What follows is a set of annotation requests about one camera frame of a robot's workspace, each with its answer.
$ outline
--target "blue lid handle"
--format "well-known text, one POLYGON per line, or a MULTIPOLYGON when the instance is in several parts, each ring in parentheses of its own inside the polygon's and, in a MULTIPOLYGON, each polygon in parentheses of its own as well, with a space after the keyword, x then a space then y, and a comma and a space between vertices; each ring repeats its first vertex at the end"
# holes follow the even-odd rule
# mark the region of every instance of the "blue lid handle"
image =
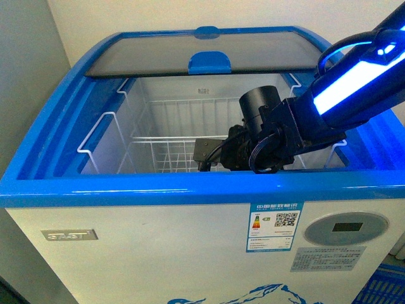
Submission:
POLYGON ((199 27, 194 31, 194 37, 197 39, 215 39, 218 38, 221 31, 218 27, 199 27))
POLYGON ((228 56, 219 51, 203 51, 194 54, 189 61, 189 74, 226 74, 230 73, 228 56))

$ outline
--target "blue led light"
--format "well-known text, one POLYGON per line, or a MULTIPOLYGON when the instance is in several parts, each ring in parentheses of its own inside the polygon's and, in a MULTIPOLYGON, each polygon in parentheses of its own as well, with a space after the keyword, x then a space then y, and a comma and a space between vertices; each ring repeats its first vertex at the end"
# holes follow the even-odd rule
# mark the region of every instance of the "blue led light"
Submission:
MULTIPOLYGON (((379 55, 387 54, 394 48, 395 46, 390 44, 384 50, 378 50, 377 52, 379 55)), ((378 65, 376 63, 360 61, 314 98, 314 104, 319 114, 322 115, 332 109, 403 59, 405 59, 405 52, 388 65, 378 65)))
POLYGON ((394 48, 395 48, 395 44, 390 44, 389 46, 387 46, 387 47, 384 49, 384 53, 385 53, 385 54, 388 54, 388 53, 391 52, 394 48))

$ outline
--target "freezer lid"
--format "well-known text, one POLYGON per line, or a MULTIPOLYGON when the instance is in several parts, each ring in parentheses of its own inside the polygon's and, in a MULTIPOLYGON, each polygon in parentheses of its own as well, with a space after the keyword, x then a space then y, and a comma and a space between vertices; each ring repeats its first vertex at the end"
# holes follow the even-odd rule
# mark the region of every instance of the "freezer lid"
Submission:
POLYGON ((294 27, 126 33, 98 57, 86 76, 308 72, 315 69, 320 54, 294 27))

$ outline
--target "blue plastic crate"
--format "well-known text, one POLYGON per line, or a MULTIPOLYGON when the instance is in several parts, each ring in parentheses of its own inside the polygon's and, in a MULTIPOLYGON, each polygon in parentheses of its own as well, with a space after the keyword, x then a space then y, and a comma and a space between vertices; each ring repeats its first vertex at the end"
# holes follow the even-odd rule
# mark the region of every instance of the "blue plastic crate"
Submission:
POLYGON ((405 268, 381 265, 352 304, 405 304, 405 268))

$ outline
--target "blue printed graphic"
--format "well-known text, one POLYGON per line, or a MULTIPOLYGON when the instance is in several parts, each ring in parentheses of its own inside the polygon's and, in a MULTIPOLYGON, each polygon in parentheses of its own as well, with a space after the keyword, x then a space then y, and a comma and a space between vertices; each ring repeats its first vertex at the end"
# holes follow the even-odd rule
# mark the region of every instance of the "blue printed graphic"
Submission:
MULTIPOLYGON (((205 299, 198 301, 190 301, 186 299, 173 299, 167 304, 202 304, 205 299)), ((240 297, 236 300, 230 300, 228 302, 222 302, 219 304, 307 304, 307 302, 301 298, 297 293, 291 291, 285 284, 271 284, 257 287, 251 290, 248 294, 240 297)))

